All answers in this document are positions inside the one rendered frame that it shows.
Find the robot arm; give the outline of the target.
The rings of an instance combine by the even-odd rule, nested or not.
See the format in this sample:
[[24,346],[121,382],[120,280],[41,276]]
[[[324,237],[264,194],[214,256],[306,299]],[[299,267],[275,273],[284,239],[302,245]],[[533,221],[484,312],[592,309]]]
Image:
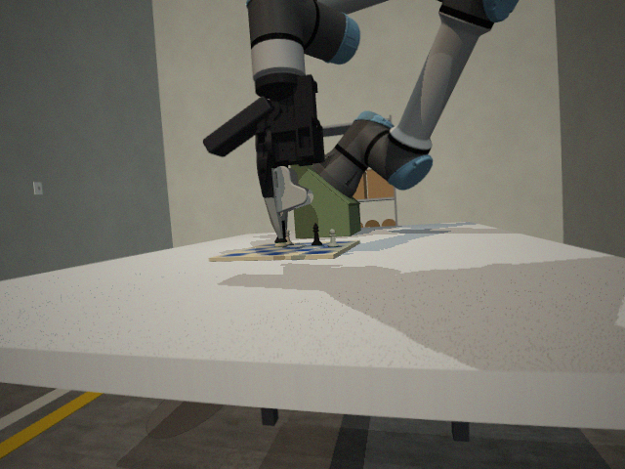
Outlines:
[[[278,72],[306,75],[304,54],[328,64],[347,63],[360,41],[359,27],[347,14],[386,1],[247,0],[253,80]],[[438,1],[441,25],[399,124],[364,111],[324,155],[325,161],[312,166],[349,198],[368,167],[401,191],[427,176],[433,166],[430,137],[479,37],[506,19],[519,2]],[[262,96],[203,144],[209,153],[225,157],[255,136],[257,124],[272,111]]]

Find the blue and cream chessboard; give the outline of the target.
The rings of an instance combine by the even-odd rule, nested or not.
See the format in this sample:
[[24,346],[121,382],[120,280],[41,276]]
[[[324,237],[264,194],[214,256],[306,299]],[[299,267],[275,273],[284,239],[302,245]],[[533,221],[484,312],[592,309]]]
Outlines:
[[275,247],[276,243],[266,243],[211,257],[209,262],[334,259],[359,244],[360,240],[339,240],[336,242],[339,246],[328,247],[330,241],[322,241],[322,245],[312,245],[312,242],[292,242],[293,244],[285,247]]

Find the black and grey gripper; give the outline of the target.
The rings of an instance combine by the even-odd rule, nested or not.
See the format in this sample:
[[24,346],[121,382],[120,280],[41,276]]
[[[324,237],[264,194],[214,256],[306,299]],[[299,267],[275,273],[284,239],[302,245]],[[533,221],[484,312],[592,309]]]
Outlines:
[[270,97],[275,108],[257,124],[255,146],[262,195],[271,224],[278,238],[283,238],[288,212],[313,201],[313,192],[299,185],[296,171],[288,165],[325,161],[323,130],[316,113],[317,83],[311,74],[278,72],[259,77],[255,91],[259,97]]

